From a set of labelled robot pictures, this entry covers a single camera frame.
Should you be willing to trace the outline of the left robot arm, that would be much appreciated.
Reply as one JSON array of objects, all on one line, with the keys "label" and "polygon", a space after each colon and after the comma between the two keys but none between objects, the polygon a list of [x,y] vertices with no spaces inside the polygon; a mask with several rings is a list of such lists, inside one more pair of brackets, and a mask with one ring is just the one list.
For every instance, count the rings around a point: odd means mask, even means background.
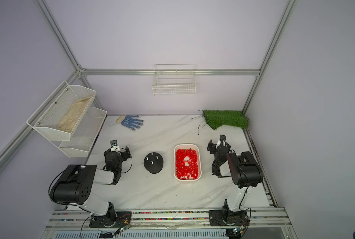
[{"label": "left robot arm", "polygon": [[59,205],[74,205],[94,217],[116,220],[114,205],[92,192],[94,184],[116,185],[122,174],[122,164],[131,158],[129,147],[112,145],[103,153],[105,166],[71,164],[52,181],[48,189],[50,200]]}]

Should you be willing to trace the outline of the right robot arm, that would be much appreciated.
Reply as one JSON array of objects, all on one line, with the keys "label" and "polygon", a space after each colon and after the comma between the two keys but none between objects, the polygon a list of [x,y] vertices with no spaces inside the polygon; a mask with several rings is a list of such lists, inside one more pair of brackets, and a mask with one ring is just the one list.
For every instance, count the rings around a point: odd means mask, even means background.
[{"label": "right robot arm", "polygon": [[245,203],[253,188],[263,182],[262,170],[249,151],[244,151],[240,155],[231,149],[231,145],[221,136],[217,143],[210,141],[207,151],[214,155],[211,166],[212,174],[218,178],[224,178],[220,167],[225,163],[229,167],[229,175],[234,185],[238,188],[236,196],[224,201],[220,218],[225,224],[233,224],[248,219],[246,215]]}]

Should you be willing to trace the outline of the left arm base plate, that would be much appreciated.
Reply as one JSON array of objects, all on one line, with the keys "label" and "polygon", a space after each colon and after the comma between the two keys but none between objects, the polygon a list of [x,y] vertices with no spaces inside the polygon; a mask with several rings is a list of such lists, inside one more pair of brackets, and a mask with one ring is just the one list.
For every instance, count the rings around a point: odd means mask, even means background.
[{"label": "left arm base plate", "polygon": [[90,221],[90,228],[122,228],[130,224],[132,212],[123,211],[115,212],[115,215],[110,218],[109,215],[105,216],[93,216]]}]

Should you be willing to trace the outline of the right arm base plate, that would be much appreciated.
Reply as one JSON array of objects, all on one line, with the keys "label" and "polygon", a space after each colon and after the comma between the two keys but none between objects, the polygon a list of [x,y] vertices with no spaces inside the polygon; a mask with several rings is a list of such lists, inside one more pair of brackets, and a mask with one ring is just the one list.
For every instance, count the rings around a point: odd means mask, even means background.
[{"label": "right arm base plate", "polygon": [[247,211],[210,210],[209,223],[211,226],[248,226],[250,224]]}]

